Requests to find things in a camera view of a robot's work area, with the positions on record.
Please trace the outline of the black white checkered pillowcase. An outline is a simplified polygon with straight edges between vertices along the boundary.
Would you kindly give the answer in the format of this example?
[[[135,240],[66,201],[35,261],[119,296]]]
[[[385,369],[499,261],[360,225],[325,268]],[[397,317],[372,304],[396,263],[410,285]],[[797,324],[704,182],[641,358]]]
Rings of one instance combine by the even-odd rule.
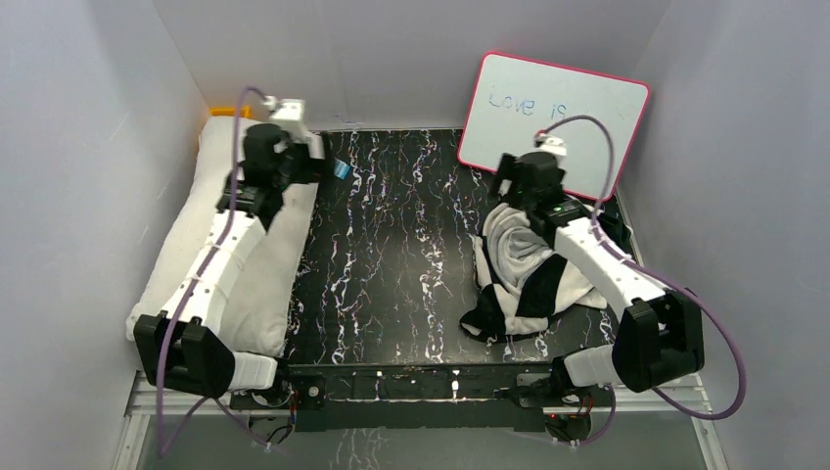
[[[572,306],[608,306],[572,262],[532,232],[525,213],[506,203],[485,217],[474,255],[480,292],[475,307],[459,320],[473,337],[528,337],[547,330]]]

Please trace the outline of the white pillow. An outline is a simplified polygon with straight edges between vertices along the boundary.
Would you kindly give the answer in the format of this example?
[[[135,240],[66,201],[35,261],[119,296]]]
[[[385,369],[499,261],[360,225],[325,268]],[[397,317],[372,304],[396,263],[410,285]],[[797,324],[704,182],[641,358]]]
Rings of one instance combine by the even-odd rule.
[[[178,289],[208,236],[230,170],[232,130],[231,117],[210,117],[201,131],[190,193],[163,241],[143,294],[126,318],[128,341],[134,339],[139,316],[157,314]],[[289,186],[283,208],[247,257],[221,319],[219,337],[230,349],[282,355],[317,188],[315,183]]]

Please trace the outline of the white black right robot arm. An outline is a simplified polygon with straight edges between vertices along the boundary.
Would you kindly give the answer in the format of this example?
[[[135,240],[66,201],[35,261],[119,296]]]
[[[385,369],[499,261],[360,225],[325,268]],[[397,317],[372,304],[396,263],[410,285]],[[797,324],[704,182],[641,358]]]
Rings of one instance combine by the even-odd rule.
[[[639,393],[699,371],[705,364],[702,312],[685,294],[640,272],[617,245],[603,240],[590,211],[566,195],[554,155],[501,157],[495,194],[525,214],[530,230],[587,278],[618,318],[614,342],[557,357],[546,391],[578,404],[590,387],[624,385]]]

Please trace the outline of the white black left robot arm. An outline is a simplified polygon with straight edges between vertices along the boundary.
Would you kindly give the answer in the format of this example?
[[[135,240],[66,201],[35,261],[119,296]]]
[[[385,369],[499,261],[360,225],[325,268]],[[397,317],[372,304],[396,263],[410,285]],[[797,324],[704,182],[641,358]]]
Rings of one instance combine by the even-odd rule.
[[[127,320],[148,381],[159,391],[218,399],[254,392],[269,407],[288,402],[281,362],[288,310],[318,186],[325,138],[246,120],[213,119],[230,164],[201,160],[182,212]]]

